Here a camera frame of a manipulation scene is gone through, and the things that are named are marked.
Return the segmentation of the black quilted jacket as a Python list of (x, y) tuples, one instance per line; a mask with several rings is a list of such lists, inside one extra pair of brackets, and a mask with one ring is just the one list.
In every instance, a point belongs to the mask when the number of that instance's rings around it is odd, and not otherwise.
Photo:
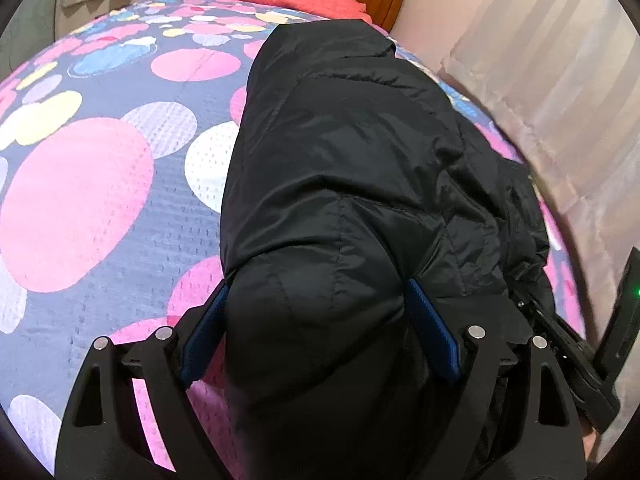
[(226, 397), (251, 479), (412, 479), (457, 403), (408, 318), (554, 305), (524, 167), (363, 21), (277, 27), (255, 58), (220, 222)]

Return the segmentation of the colourful circle-pattern bedspread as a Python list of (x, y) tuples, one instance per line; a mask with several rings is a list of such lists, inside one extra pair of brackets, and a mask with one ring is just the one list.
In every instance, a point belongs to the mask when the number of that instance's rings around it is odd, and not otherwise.
[[(74, 30), (1, 85), (1, 474), (57, 479), (58, 436), (93, 341), (148, 338), (219, 283), (224, 190), (260, 48), (279, 26), (325, 21), (233, 0), (144, 0)], [(505, 159), (529, 171), (477, 104), (395, 44)], [(563, 312), (564, 247), (533, 186)], [(226, 397), (226, 331), (186, 394), (228, 468), (250, 479)], [(144, 382), (134, 395), (154, 463), (172, 467)]]

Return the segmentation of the white curtain along bed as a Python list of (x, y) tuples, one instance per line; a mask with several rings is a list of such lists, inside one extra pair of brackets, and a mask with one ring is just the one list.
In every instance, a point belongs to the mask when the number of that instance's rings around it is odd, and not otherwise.
[(442, 69), (535, 171), (603, 334), (639, 245), (639, 35), (618, 0), (478, 0)]

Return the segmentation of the frosted glass wardrobe door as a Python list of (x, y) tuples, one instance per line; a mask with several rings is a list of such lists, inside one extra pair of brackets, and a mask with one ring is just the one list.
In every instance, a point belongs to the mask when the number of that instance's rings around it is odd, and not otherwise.
[(56, 0), (22, 0), (1, 34), (1, 79), (54, 43)]

